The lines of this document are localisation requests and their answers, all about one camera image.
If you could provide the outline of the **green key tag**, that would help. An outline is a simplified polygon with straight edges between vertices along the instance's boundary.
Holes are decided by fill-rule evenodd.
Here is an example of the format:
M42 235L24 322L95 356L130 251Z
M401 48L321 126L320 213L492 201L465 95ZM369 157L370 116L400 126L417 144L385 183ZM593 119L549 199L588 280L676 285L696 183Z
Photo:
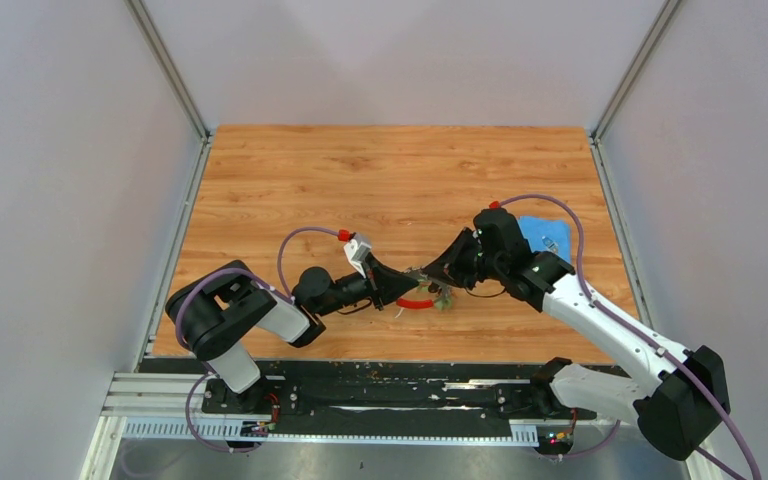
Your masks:
M428 292L433 295L433 306L440 311L450 309L454 302L453 290L445 284L431 283Z

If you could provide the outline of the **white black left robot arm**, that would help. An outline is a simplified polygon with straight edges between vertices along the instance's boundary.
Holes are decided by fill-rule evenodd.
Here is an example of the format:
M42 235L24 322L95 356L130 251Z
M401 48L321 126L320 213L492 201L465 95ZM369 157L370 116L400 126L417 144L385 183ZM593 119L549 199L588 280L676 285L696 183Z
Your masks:
M310 267L284 295L234 260L172 294L165 312L179 343L225 382L231 404L253 413L264 405L267 389L242 343L251 330L302 348L326 330L323 316L363 302L381 310L418 286L416 278L369 255L358 272L338 279Z

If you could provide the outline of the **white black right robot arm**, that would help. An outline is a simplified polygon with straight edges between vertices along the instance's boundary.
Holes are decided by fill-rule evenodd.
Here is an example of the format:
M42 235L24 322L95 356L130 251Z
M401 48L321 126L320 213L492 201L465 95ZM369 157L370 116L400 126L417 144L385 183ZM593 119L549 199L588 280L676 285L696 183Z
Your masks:
M634 424L660 453L687 459L730 412L724 361L661 336L606 300L574 267L533 249L517 218L501 207L482 210L473 228L422 271L456 288L498 282L514 299L585 336L623 370L614 376L565 359L547 363L531 390L544 417L576 408Z

